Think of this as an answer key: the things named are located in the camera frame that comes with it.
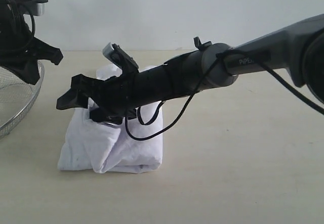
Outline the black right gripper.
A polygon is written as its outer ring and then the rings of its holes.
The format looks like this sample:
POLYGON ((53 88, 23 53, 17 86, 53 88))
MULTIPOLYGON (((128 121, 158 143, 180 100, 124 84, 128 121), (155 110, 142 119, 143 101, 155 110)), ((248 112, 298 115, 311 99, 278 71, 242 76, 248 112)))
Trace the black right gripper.
POLYGON ((137 108, 149 104, 149 69, 113 75, 105 80, 83 74, 71 78, 70 89, 56 102, 57 110, 96 105, 89 118, 96 123, 121 125, 124 117, 135 117, 137 108))

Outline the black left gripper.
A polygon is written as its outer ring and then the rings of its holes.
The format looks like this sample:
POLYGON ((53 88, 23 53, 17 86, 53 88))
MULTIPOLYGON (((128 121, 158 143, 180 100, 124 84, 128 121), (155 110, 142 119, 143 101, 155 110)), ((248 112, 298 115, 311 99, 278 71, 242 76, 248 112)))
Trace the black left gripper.
POLYGON ((31 11, 1 11, 1 67, 27 84, 38 82, 38 59, 54 65, 63 59, 59 48, 35 37, 35 30, 31 11))

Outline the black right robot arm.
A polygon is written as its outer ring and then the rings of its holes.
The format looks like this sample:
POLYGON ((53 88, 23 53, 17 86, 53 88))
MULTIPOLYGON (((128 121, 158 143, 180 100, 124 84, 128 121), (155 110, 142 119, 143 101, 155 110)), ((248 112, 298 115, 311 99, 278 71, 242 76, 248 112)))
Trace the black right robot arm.
POLYGON ((58 98, 56 108, 86 108, 93 101, 96 120, 120 123, 139 116, 138 108, 155 102, 192 96, 227 87, 242 74, 285 69, 289 90, 306 86, 323 101, 323 15, 303 19, 267 35, 231 47, 201 43, 163 64, 140 71, 136 61, 119 45, 109 43, 103 55, 121 70, 119 76, 96 79, 79 74, 58 98))

